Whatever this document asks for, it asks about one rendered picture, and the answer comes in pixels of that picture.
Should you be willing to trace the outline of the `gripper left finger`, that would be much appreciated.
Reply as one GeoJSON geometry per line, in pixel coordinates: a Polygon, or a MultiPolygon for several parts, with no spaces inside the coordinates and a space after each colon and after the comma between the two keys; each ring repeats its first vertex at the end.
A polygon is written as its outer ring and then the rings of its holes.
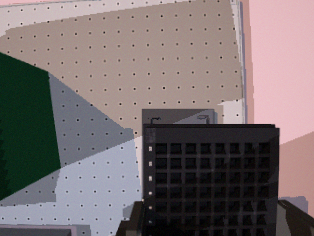
{"type": "Polygon", "coordinates": [[[146,205],[135,201],[129,220],[121,220],[115,236],[146,236],[146,205]]]}

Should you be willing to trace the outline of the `green open-top bin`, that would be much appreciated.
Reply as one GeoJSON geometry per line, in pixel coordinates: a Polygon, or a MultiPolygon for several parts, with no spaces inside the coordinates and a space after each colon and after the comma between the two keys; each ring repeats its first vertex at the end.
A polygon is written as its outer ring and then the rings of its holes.
{"type": "Polygon", "coordinates": [[[0,52],[0,201],[60,168],[48,71],[0,52]]]}

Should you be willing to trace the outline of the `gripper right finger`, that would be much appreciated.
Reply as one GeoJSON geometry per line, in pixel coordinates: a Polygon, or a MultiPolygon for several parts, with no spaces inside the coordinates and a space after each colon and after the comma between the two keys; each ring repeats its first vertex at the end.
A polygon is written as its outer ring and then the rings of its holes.
{"type": "Polygon", "coordinates": [[[314,218],[287,200],[278,200],[276,236],[314,236],[314,218]]]}

